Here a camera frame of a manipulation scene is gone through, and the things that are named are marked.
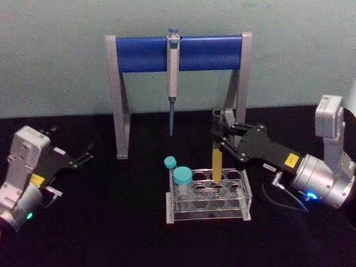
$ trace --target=green led light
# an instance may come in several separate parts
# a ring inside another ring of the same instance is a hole
[[[27,215],[27,220],[29,220],[29,219],[31,219],[33,217],[33,213],[32,212],[30,212],[28,215]]]

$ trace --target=yellow test tube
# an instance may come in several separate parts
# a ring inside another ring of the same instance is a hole
[[[212,179],[215,182],[220,182],[223,174],[223,153],[219,150],[219,146],[219,143],[212,143]]]

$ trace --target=blue led light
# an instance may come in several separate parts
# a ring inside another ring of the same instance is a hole
[[[310,197],[311,199],[318,199],[317,195],[312,192],[307,192],[306,196]]]

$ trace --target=black table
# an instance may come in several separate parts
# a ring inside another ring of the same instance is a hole
[[[275,141],[323,158],[314,111],[255,108],[246,121],[264,123]],[[356,160],[356,120],[349,112],[345,120],[346,152]],[[174,155],[179,165],[210,167],[211,111],[177,112],[173,139],[168,122],[167,113],[132,115],[129,160],[118,161],[110,115],[0,120],[0,177],[6,175],[12,136],[23,125],[59,126],[52,143],[74,157],[95,144],[94,160],[77,173],[59,174],[52,184],[63,196],[48,210],[36,210],[1,245],[0,266],[356,266],[356,231],[345,210],[310,202],[304,215],[273,206],[260,191],[267,172],[256,168],[248,169],[252,221],[166,225],[163,159]],[[224,167],[233,165],[224,156]]]

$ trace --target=wall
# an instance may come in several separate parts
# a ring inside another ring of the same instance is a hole
[[[250,107],[346,96],[355,76],[352,1],[1,0],[0,117],[111,112],[104,34],[254,34]],[[221,107],[229,74],[183,72],[178,110]],[[167,111],[164,73],[128,74],[132,112]]]

